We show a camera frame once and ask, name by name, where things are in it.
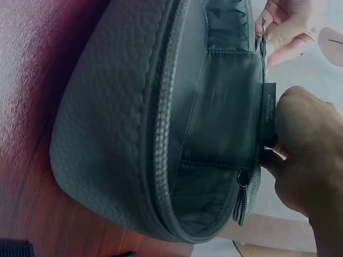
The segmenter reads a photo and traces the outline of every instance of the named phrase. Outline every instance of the gray leather bag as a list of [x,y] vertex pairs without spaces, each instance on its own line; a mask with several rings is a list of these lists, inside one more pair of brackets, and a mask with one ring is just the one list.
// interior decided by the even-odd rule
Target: gray leather bag
[[150,237],[240,225],[260,181],[264,65],[249,0],[111,1],[50,146],[60,187]]

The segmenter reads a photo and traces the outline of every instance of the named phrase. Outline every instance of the fingernail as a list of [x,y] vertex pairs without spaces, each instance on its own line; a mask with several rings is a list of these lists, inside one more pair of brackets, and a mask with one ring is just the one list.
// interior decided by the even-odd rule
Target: fingernail
[[267,52],[267,55],[271,55],[272,53],[275,52],[275,47],[272,43],[268,43],[267,46],[266,46],[266,52]]

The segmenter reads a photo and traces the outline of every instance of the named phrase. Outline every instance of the label tag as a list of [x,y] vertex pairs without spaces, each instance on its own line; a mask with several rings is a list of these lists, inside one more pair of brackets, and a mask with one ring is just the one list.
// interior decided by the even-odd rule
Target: label tag
[[276,94],[276,83],[263,83],[261,121],[259,127],[259,138],[263,140],[271,140],[275,134],[274,115],[276,108]]

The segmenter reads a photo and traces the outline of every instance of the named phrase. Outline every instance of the wooden table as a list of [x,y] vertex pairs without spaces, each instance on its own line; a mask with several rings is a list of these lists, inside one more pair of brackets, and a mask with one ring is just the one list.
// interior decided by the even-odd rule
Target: wooden table
[[48,148],[59,101],[109,0],[0,0],[0,238],[37,257],[190,256],[192,245],[131,232],[56,184]]

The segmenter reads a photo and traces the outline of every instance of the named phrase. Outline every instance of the metal zipper pull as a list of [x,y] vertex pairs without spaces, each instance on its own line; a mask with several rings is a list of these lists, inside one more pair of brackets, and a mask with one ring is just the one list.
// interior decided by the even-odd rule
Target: metal zipper pull
[[262,18],[262,47],[260,48],[261,56],[262,56],[262,63],[263,63],[263,82],[266,82],[266,77],[268,74],[268,54],[267,54],[267,45],[268,45],[268,37],[267,37],[267,21],[265,18]]
[[247,214],[248,198],[247,198],[247,187],[249,185],[250,176],[247,171],[240,171],[237,177],[237,182],[240,186],[235,208],[233,211],[233,219],[239,226],[244,225],[245,216]]

